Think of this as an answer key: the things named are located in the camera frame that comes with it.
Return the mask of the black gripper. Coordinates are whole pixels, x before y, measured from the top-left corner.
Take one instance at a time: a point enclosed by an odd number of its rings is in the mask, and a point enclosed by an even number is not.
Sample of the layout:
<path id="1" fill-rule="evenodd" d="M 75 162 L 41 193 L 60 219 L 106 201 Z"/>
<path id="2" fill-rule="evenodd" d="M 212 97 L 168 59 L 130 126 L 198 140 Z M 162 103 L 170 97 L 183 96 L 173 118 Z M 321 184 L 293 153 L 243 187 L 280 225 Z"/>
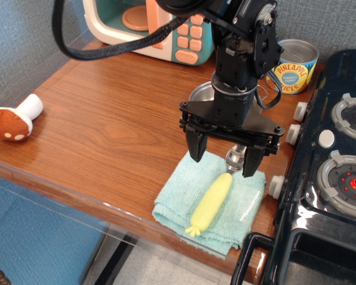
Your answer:
<path id="1" fill-rule="evenodd" d="M 208 137 L 218 138 L 246 146 L 243 176 L 252 177 L 263 157 L 276 154 L 284 128 L 261 114 L 262 110 L 275 107 L 282 98 L 278 90 L 276 97 L 264 104 L 256 85 L 239 89 L 227 85 L 212 85 L 212 101 L 185 101 L 180 127 L 186 134 L 191 158 L 200 162 L 207 146 Z"/>

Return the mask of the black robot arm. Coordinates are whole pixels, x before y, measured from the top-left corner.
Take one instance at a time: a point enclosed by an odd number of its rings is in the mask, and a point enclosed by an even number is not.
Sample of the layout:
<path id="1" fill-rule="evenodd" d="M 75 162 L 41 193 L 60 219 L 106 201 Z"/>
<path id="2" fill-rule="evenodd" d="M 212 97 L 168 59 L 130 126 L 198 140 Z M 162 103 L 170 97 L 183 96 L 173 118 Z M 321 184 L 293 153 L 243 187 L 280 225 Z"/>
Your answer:
<path id="1" fill-rule="evenodd" d="M 159 1 L 159 6 L 185 20 L 199 14 L 211 23 L 216 69 L 214 98 L 182 102 L 180 126 L 191 158 L 200 161 L 209 137 L 242 145 L 243 176 L 251 177 L 262 159 L 276 154 L 284 129 L 261 115 L 281 96 L 264 103 L 258 82 L 279 64 L 283 48 L 275 32 L 276 1 Z"/>

